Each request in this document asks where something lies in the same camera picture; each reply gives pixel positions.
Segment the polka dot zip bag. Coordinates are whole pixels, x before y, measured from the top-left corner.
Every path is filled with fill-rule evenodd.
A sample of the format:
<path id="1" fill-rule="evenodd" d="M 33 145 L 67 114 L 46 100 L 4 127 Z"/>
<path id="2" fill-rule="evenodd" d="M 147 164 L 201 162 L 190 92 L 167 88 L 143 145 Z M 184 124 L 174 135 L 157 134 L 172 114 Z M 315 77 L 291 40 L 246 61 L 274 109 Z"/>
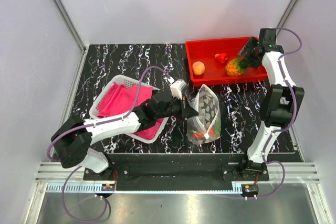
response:
<path id="1" fill-rule="evenodd" d="M 210 128 L 219 131 L 220 138 L 222 124 L 219 100 L 211 88 L 203 84 L 196 97 L 191 101 L 191 106 L 198 112 L 198 116 L 187 120 L 187 139 L 195 145 L 213 142 L 218 138 L 210 140 L 192 138 L 193 132 L 205 133 Z"/>

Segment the fake carrot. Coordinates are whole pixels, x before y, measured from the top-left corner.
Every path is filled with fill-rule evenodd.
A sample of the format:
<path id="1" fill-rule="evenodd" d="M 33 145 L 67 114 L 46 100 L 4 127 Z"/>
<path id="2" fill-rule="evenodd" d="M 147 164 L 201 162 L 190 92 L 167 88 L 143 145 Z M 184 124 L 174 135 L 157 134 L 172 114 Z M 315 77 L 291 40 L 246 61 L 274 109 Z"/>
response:
<path id="1" fill-rule="evenodd" d="M 192 138 L 204 140 L 210 140 L 211 138 L 217 139 L 219 138 L 219 131 L 216 131 L 214 128 L 210 128 L 210 130 L 205 133 L 193 132 Z"/>

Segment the fake pineapple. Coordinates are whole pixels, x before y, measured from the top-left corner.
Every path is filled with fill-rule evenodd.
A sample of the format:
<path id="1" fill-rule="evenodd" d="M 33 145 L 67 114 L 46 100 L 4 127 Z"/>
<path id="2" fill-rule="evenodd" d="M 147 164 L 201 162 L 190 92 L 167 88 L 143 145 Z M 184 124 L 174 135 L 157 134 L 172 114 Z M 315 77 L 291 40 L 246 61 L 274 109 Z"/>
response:
<path id="1" fill-rule="evenodd" d="M 249 63 L 244 58 L 234 58 L 226 64 L 225 70 L 228 76 L 234 77 L 243 75 L 248 67 Z"/>

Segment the red fake pepper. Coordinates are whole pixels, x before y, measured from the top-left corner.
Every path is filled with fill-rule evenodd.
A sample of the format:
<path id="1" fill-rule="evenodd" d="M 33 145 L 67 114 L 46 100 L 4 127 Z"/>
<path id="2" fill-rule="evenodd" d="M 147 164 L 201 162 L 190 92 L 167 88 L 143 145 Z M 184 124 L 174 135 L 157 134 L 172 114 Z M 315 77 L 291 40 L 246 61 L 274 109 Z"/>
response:
<path id="1" fill-rule="evenodd" d="M 226 53 L 215 54 L 214 57 L 221 64 L 225 64 L 228 60 L 228 55 Z"/>

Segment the fake peach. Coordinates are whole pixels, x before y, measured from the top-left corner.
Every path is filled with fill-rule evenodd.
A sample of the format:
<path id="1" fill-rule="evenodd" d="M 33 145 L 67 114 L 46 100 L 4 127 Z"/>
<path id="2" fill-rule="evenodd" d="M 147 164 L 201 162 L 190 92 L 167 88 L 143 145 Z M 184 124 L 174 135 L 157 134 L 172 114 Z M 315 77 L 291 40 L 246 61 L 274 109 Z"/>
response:
<path id="1" fill-rule="evenodd" d="M 205 72 L 205 65 L 201 61 L 192 64 L 192 72 L 195 76 L 200 76 Z"/>

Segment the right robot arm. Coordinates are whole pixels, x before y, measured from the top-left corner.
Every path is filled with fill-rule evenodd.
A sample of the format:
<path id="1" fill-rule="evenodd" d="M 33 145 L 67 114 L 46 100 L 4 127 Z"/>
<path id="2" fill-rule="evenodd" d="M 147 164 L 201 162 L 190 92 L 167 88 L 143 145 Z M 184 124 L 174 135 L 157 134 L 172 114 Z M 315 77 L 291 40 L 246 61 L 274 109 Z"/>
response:
<path id="1" fill-rule="evenodd" d="M 304 89 L 290 77 L 283 47 L 277 44 L 276 28 L 262 28 L 259 37 L 251 37 L 238 53 L 244 66 L 266 70 L 270 87 L 263 99 L 261 125 L 252 145 L 236 167 L 236 173 L 250 180 L 267 172 L 267 156 L 280 133 L 294 123 L 304 97 Z"/>

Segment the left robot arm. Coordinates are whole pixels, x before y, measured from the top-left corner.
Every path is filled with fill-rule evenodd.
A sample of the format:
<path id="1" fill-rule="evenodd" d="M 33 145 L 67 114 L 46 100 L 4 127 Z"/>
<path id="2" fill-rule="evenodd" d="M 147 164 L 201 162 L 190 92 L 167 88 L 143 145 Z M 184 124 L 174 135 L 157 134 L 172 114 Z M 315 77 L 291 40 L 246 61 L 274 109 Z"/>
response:
<path id="1" fill-rule="evenodd" d="M 63 168 L 83 166 L 107 180 L 113 175 L 111 161 L 91 146 L 109 137 L 147 130 L 159 119 L 171 116 L 187 120 L 198 116 L 198 112 L 186 97 L 159 100 L 154 95 L 132 111 L 116 116 L 86 121 L 78 116 L 70 117 L 52 136 L 51 144 Z"/>

